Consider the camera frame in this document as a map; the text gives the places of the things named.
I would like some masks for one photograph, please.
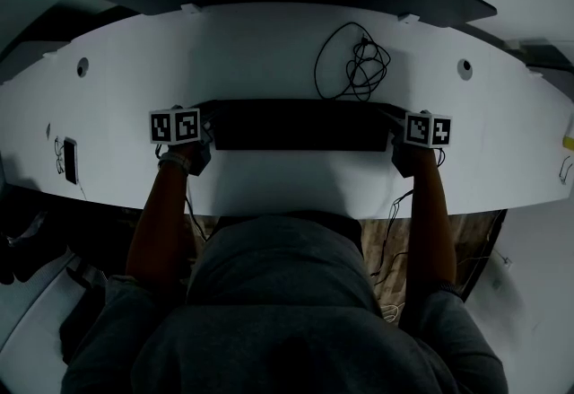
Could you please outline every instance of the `black phone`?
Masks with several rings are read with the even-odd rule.
[[[78,184],[78,144],[75,140],[64,139],[64,168],[65,179]]]

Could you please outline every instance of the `wooden floor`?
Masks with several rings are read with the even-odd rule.
[[[477,258],[483,256],[491,228],[499,213],[500,211],[494,211],[479,214],[451,215],[449,217],[457,250],[456,286],[459,292],[462,292],[473,270],[476,268]],[[209,236],[218,218],[197,216],[196,220],[204,230],[205,235]],[[369,273],[374,273],[380,266],[387,220],[361,220],[360,222],[362,226],[361,243],[365,267]],[[387,317],[388,321],[398,322],[402,304],[404,303],[408,254],[397,256],[392,269],[390,267],[396,254],[408,251],[410,223],[411,219],[395,220],[385,248],[383,266],[380,269],[380,273],[372,278],[375,296],[381,307],[383,307],[384,316]]]

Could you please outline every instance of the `gray sleeve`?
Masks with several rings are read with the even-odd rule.
[[[131,392],[134,360],[169,310],[134,279],[112,276],[104,309],[74,353],[61,392]]]
[[[452,373],[460,392],[506,394],[500,359],[457,295],[439,291],[407,303],[401,328],[428,345]]]

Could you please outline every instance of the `white curved desk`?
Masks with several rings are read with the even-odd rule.
[[[452,29],[313,4],[215,6],[200,14],[139,15],[75,39],[0,87],[0,153],[15,185],[83,199],[58,175],[54,137],[78,144],[88,200],[143,207],[156,173],[148,112],[212,99],[316,99],[313,65],[325,39],[356,21],[392,62],[372,96],[454,118],[441,175],[451,214],[565,198],[558,172],[572,103],[514,57]],[[360,33],[333,41],[319,67],[327,93],[344,86]],[[81,57],[90,69],[76,74]],[[463,81],[457,62],[474,76]],[[50,138],[46,129],[51,125]],[[190,179],[199,215],[317,209],[386,218],[412,187],[387,153],[218,152]],[[399,217],[409,216],[402,204]]]

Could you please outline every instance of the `person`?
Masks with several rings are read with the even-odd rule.
[[[193,150],[172,152],[188,162]],[[62,392],[507,392],[500,360],[453,287],[434,152],[409,147],[408,160],[413,212],[399,327],[382,319],[360,249],[340,233],[352,230],[328,216],[227,222],[180,298],[187,167],[164,162],[126,276],[109,279]]]

